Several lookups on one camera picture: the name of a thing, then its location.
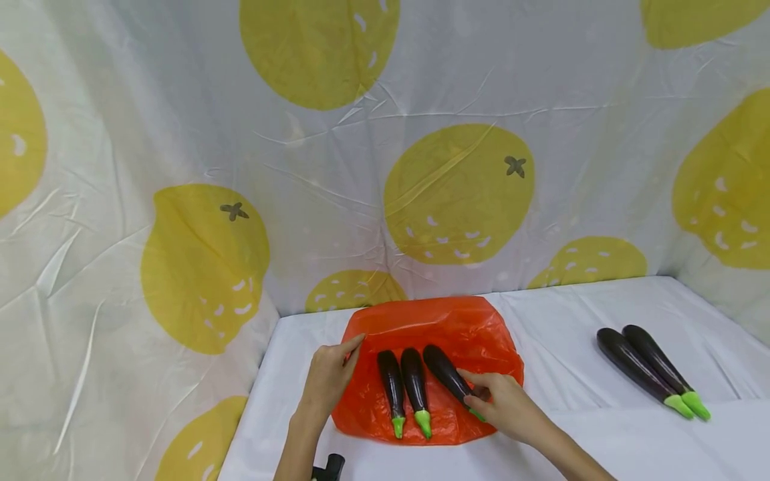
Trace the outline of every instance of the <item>dark stem mark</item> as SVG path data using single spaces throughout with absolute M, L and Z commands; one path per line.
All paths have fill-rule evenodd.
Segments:
M 515 157 L 509 155 L 505 158 L 505 163 L 508 164 L 508 172 L 505 175 L 511 175 L 514 172 L 516 172 L 519 177 L 522 179 L 524 178 L 524 163 L 526 162 L 526 159 L 518 159 L 516 160 Z
M 241 202 L 237 202 L 233 205 L 222 204 L 219 206 L 219 210 L 221 210 L 222 212 L 229 212 L 231 222 L 235 222 L 236 217 L 243 217 L 244 219 L 248 219 L 249 214 L 246 214 L 243 210 L 241 210 L 240 208 L 241 205 L 243 205 Z

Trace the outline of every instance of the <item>hand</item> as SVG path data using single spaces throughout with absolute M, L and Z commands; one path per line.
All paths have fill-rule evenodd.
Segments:
M 516 379 L 496 373 L 457 371 L 477 388 L 489 389 L 492 395 L 490 402 L 486 403 L 476 396 L 466 396 L 464 402 L 504 435 L 537 448 L 543 439 L 558 432 L 556 425 L 530 399 Z
M 338 346 L 318 348 L 310 362 L 298 412 L 309 414 L 320 423 L 326 422 L 353 378 L 358 347 L 364 337 L 365 334 L 359 334 Z

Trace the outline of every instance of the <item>black object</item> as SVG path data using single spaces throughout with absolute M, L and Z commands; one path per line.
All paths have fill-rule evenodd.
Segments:
M 622 334 L 604 327 L 596 332 L 599 349 L 626 376 L 666 406 L 675 409 L 688 419 L 694 414 L 674 389 L 655 372 Z
M 433 433 L 430 429 L 430 412 L 425 392 L 425 370 L 420 353 L 414 347 L 406 348 L 401 353 L 401 377 L 414 410 L 414 420 L 425 438 L 430 439 Z
M 641 354 L 652 369 L 663 378 L 663 380 L 676 391 L 677 394 L 684 394 L 693 389 L 687 384 L 685 378 L 679 374 L 668 357 L 663 353 L 660 346 L 652 339 L 650 333 L 639 326 L 632 324 L 623 328 L 623 336 L 628 339 L 634 349 Z
M 403 410 L 403 380 L 401 369 L 393 351 L 377 353 L 377 367 L 380 368 L 380 378 L 385 388 L 385 396 L 390 404 L 390 421 L 393 423 L 393 433 L 396 439 L 403 437 L 403 424 L 407 414 Z
M 425 366 L 428 366 L 428 370 L 436 376 L 436 379 L 444 387 L 449 389 L 452 396 L 463 403 L 463 406 L 468 408 L 477 418 L 484 421 L 484 418 L 479 413 L 471 409 L 463 401 L 465 396 L 472 396 L 473 392 L 470 390 L 468 383 L 465 382 L 465 379 L 463 379 L 463 376 L 460 376 L 460 373 L 457 372 L 457 368 L 454 367 L 454 364 L 452 364 L 444 351 L 439 346 L 428 344 L 423 349 L 423 359 L 425 360 Z
M 703 406 L 700 396 L 695 390 L 687 383 L 684 376 L 674 367 L 674 363 L 671 362 L 663 352 L 663 349 L 652 339 L 649 332 L 645 331 L 639 326 L 629 324 L 623 328 L 623 336 L 628 339 L 629 343 L 634 349 L 641 354 L 645 361 L 647 361 L 652 369 L 658 373 L 658 375 L 681 396 L 682 401 L 695 413 L 699 418 L 709 420 L 711 413 Z
M 313 466 L 313 479 L 316 481 L 340 481 L 343 466 L 345 466 L 345 458 L 339 454 L 329 454 L 325 469 Z

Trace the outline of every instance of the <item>orange plastic bag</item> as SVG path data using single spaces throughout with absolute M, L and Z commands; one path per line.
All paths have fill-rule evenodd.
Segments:
M 377 353 L 391 349 L 398 359 L 407 347 L 422 352 L 439 346 L 456 367 L 471 372 L 502 372 L 524 382 L 521 361 L 503 318 L 482 297 L 447 297 L 387 302 L 353 314 L 343 342 L 365 332 L 353 379 L 332 413 L 345 434 L 398 445 L 457 445 L 488 436 L 495 428 L 482 423 L 425 369 L 428 410 L 433 437 L 426 440 L 414 421 L 404 395 L 407 421 L 403 438 L 396 439 L 390 407 L 380 381 Z

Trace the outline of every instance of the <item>yellow lemon print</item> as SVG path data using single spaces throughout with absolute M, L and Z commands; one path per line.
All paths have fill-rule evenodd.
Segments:
M 528 289 L 599 282 L 647 274 L 647 259 L 633 244 L 615 237 L 589 236 L 574 240 L 532 279 Z
M 238 192 L 215 185 L 168 187 L 153 200 L 141 266 L 150 312 L 184 346 L 220 354 L 259 308 L 270 260 L 262 219 Z
M 319 282 L 305 301 L 307 312 L 352 309 L 407 299 L 398 282 L 387 272 L 339 271 Z
M 770 269 L 770 89 L 744 101 L 685 158 L 677 223 L 725 266 Z
M 473 264 L 508 242 L 533 191 L 534 160 L 523 140 L 492 125 L 455 125 L 426 135 L 393 166 L 385 220 L 407 256 Z
M 38 184 L 47 144 L 35 91 L 0 50 L 0 218 Z
M 278 95 L 307 109 L 337 109 L 382 73 L 399 8 L 399 0 L 241 0 L 241 39 Z
M 641 0 L 647 41 L 655 48 L 684 48 L 745 27 L 770 0 Z
M 229 397 L 183 427 L 163 454 L 155 481 L 216 481 L 245 407 L 245 396 Z

